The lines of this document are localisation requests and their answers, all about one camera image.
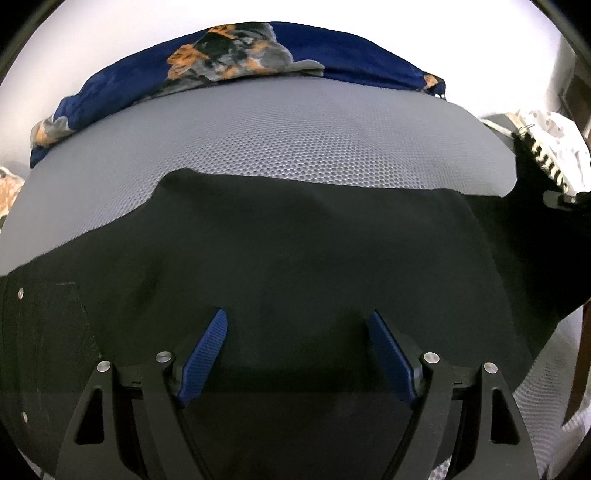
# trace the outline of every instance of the blue floral fabric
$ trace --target blue floral fabric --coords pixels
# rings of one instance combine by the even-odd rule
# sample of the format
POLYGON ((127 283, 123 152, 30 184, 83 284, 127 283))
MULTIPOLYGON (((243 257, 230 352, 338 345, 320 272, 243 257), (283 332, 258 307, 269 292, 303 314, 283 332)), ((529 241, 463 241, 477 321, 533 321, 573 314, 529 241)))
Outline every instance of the blue floral fabric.
POLYGON ((357 35, 287 22, 219 25, 94 74, 33 127, 30 166, 75 132, 136 103, 224 80, 278 74, 445 95, 443 79, 357 35))

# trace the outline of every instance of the black t-shirt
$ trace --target black t-shirt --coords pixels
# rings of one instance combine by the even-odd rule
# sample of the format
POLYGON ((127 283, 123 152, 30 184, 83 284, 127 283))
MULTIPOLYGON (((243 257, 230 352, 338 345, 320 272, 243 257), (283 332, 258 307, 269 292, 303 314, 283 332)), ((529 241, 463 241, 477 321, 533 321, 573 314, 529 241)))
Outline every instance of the black t-shirt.
POLYGON ((213 477, 380 478, 409 412, 376 365, 371 311, 453 364, 496 363, 514 389, 589 297, 562 281, 565 263, 589 267, 586 239, 540 185, 501 199, 170 173, 0 279, 2 422, 54 472, 100 360, 175 351, 222 308, 226 342, 184 412, 213 477))

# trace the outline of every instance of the gray mesh fabric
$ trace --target gray mesh fabric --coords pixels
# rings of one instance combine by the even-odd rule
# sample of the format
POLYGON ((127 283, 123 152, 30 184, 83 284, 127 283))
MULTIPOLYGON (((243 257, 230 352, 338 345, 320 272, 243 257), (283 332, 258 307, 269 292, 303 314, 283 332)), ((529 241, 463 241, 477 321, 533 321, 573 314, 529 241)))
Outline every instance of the gray mesh fabric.
MULTIPOLYGON (((182 167, 496 195, 515 183, 511 150, 452 103, 311 77, 240 80, 133 106, 53 149, 2 229, 0 274, 126 214, 182 167)), ((564 325, 515 394, 540 471, 573 378, 564 325)))

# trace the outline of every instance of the metal screw head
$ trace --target metal screw head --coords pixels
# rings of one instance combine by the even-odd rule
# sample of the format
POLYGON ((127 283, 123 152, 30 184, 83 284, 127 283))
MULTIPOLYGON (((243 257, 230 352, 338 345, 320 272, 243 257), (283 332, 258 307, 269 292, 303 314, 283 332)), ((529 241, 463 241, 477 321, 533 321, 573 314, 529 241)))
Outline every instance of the metal screw head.
POLYGON ((101 373, 106 372, 109 368, 111 368, 111 362, 108 360, 103 360, 96 366, 96 369, 101 373))
POLYGON ((423 355, 423 358, 428 364, 436 364, 439 361, 439 355, 433 352, 427 352, 423 355))
POLYGON ((490 374, 496 374, 499 371, 498 367, 492 362, 485 363, 484 370, 486 370, 490 374))
POLYGON ((164 350, 156 355, 156 361, 159 364, 165 364, 166 362, 170 362, 170 359, 173 357, 173 354, 164 350))

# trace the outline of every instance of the white wall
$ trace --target white wall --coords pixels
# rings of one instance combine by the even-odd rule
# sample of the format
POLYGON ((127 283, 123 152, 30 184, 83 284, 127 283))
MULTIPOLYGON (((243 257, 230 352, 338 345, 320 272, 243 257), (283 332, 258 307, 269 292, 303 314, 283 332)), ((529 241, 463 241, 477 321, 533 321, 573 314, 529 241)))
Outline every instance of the white wall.
POLYGON ((529 0, 66 0, 0 86, 0 164, 24 174, 31 127, 101 68, 171 38, 251 20, 361 35, 443 77, 448 100, 476 116, 554 109, 570 64, 553 79, 561 35, 529 0))

